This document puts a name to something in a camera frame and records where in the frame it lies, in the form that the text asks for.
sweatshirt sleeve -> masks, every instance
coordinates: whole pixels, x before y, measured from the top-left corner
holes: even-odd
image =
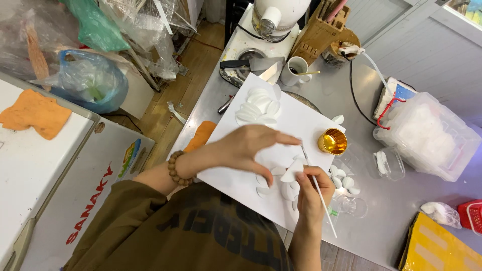
[[[166,202],[165,196],[145,184],[130,180],[114,184],[63,270],[95,270]]]

gold foil cup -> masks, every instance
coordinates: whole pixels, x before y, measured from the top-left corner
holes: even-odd
[[[347,149],[347,136],[340,130],[330,128],[318,138],[318,148],[326,153],[340,155]]]

white wall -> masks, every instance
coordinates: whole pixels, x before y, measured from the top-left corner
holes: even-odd
[[[367,53],[380,71],[482,126],[482,48],[432,18]]]
[[[411,5],[403,0],[348,0],[351,8],[346,26],[363,44]]]

red basket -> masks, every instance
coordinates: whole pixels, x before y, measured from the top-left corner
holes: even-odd
[[[458,206],[462,227],[473,230],[482,236],[482,200],[468,202]]]

white mug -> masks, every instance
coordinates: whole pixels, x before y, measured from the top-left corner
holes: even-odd
[[[296,70],[296,73],[308,72],[308,64],[306,63],[306,61],[299,56],[293,56],[292,58],[290,58],[290,60],[288,60],[288,62],[283,68],[283,71],[281,72],[281,82],[283,82],[283,84],[287,86],[293,86],[298,81],[304,84],[311,80],[311,74],[296,75],[290,70],[290,68]]]

